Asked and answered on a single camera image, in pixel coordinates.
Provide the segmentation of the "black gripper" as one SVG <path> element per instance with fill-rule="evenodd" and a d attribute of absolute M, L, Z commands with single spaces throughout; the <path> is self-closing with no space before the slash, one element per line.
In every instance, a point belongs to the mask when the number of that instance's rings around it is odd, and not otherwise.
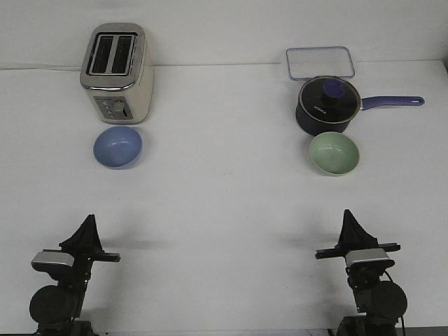
<path fill-rule="evenodd" d="M 348 249 L 347 247 L 350 243 L 356 248 Z M 362 248 L 364 250 L 372 248 L 383 249 L 385 252 L 400 250 L 400 245 L 396 242 L 379 245 L 377 238 L 366 232 L 348 209 L 344 210 L 342 229 L 336 247 L 316 250 L 315 259 L 343 258 L 348 252 L 362 251 Z"/>
<path fill-rule="evenodd" d="M 104 252 L 97 231 L 95 216 L 89 214 L 77 231 L 59 244 L 61 251 L 74 258 L 74 269 L 91 269 L 93 262 L 118 263 L 119 253 Z"/>

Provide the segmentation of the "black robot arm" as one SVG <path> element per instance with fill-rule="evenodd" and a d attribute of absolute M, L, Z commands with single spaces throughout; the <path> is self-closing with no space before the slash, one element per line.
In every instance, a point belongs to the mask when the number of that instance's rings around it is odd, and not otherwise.
<path fill-rule="evenodd" d="M 92 323 L 79 317 L 96 261 L 117 263 L 120 255 L 103 250 L 93 214 L 58 250 L 43 249 L 34 256 L 32 268 L 57 282 L 40 288 L 29 303 L 30 316 L 38 323 L 36 335 L 95 334 Z"/>
<path fill-rule="evenodd" d="M 392 280 L 387 269 L 395 265 L 389 252 L 400 245 L 380 244 L 367 233 L 352 212 L 344 210 L 338 243 L 333 248 L 317 250 L 317 260 L 343 258 L 347 283 L 356 303 L 356 316 L 345 316 L 336 335 L 396 335 L 396 324 L 407 310 L 407 296 Z"/>

